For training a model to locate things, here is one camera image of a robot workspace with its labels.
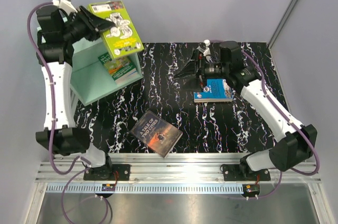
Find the lime green paperback book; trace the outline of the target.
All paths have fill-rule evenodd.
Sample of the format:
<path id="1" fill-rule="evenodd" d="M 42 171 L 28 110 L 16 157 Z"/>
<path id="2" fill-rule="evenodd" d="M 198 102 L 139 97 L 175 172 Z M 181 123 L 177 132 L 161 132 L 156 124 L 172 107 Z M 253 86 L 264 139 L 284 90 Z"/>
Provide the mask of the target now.
<path id="1" fill-rule="evenodd" d="M 88 10 L 113 23 L 101 34 L 102 41 L 113 59 L 128 56 L 144 49 L 143 43 L 122 1 L 92 3 Z"/>

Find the green 104-storey treehouse book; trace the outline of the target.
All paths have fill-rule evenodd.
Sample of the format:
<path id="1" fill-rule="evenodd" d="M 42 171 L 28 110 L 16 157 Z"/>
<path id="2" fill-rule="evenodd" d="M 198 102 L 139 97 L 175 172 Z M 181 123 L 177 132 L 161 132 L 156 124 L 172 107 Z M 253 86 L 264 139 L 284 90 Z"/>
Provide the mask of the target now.
<path id="1" fill-rule="evenodd" d="M 136 69 L 135 65 L 127 56 L 113 59 L 109 53 L 105 53 L 99 56 L 98 60 L 102 63 L 111 77 L 113 77 L 113 75 L 120 70 L 131 71 Z"/>

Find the blue 26-storey treehouse book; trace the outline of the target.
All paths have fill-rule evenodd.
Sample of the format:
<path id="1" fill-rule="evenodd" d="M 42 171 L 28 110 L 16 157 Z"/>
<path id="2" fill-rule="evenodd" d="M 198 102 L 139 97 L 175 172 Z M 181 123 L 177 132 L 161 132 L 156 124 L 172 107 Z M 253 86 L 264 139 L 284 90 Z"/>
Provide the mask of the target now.
<path id="1" fill-rule="evenodd" d="M 113 80 L 117 85 L 121 85 L 123 83 L 128 82 L 132 78 L 138 76 L 138 72 L 136 69 L 133 69 L 131 71 L 118 71 L 113 75 Z"/>

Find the dark tale two cities book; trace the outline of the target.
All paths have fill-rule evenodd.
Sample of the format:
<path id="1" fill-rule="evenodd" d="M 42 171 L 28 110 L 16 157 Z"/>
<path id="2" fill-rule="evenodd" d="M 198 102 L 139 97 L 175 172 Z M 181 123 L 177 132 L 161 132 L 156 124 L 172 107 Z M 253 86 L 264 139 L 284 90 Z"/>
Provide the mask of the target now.
<path id="1" fill-rule="evenodd" d="M 130 133 L 162 158 L 166 158 L 183 132 L 148 110 Z"/>

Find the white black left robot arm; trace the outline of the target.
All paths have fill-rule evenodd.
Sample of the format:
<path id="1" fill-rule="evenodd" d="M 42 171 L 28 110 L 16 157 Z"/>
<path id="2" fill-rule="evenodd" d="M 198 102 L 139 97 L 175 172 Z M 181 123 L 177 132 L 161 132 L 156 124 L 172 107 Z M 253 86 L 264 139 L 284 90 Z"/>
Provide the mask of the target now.
<path id="1" fill-rule="evenodd" d="M 75 125 L 71 104 L 73 44 L 95 41 L 113 23 L 99 18 L 85 7 L 67 12 L 60 6 L 44 5 L 36 10 L 40 29 L 34 43 L 45 83 L 46 117 L 36 141 L 49 151 L 50 163 L 56 154 L 77 154 L 89 174 L 109 180 L 114 173 L 108 154 L 91 143 L 89 134 Z"/>

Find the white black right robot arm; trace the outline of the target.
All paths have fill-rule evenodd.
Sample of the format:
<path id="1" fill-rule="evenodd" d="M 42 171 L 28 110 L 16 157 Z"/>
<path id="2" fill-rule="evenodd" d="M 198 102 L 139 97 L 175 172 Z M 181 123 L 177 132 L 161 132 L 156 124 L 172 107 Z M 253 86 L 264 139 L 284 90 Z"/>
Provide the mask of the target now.
<path id="1" fill-rule="evenodd" d="M 252 180 L 258 172 L 277 169 L 293 170 L 312 176 L 320 169 L 320 159 L 315 150 L 317 129 L 296 119 L 269 91 L 265 76 L 258 63 L 236 41 L 219 44 L 220 59 L 210 60 L 210 41 L 198 46 L 178 71 L 175 79 L 187 79 L 185 91 L 203 90 L 209 79 L 223 79 L 228 86 L 250 103 L 269 126 L 275 144 L 272 148 L 251 153 L 240 160 L 239 174 Z"/>

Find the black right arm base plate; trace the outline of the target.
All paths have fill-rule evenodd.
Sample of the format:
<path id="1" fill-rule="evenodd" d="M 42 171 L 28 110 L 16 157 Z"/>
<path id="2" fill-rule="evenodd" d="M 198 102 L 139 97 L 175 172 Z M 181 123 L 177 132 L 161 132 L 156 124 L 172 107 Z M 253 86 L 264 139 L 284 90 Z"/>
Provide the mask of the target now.
<path id="1" fill-rule="evenodd" d="M 239 164 L 222 164 L 220 171 L 223 174 L 224 181 L 270 181 L 270 173 L 267 169 L 244 172 Z"/>

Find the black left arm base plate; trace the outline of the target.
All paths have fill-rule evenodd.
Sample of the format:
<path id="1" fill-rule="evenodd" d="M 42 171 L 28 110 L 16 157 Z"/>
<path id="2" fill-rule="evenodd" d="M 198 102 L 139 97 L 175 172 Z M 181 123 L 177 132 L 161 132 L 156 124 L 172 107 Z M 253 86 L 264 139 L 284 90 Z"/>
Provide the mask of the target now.
<path id="1" fill-rule="evenodd" d="M 85 172 L 83 179 L 85 181 L 129 181 L 130 164 L 112 164 L 110 167 L 90 168 Z"/>

